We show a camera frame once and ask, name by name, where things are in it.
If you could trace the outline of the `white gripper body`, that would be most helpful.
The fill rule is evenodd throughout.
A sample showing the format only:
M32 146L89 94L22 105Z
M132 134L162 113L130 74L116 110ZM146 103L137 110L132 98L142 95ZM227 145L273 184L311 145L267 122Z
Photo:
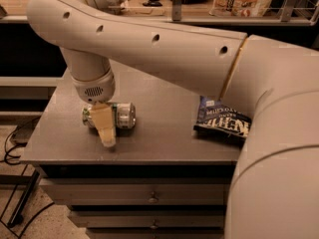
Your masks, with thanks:
M107 102L115 93L115 77L111 69L98 76L72 72L71 77L80 99L88 104Z

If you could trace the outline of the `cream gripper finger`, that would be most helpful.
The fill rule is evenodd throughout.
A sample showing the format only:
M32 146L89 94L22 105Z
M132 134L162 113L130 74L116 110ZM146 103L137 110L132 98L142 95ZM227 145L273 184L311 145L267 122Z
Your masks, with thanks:
M103 146L113 147L116 144L116 128L112 108L107 104L96 104L90 115Z

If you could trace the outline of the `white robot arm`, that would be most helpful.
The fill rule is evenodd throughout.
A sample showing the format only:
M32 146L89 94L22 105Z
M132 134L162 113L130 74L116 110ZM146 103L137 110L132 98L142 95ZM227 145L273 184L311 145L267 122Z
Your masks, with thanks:
M225 239L319 239L319 53L240 32L111 15L107 0L30 0L80 98L115 91L112 62L221 100L252 125L227 202Z

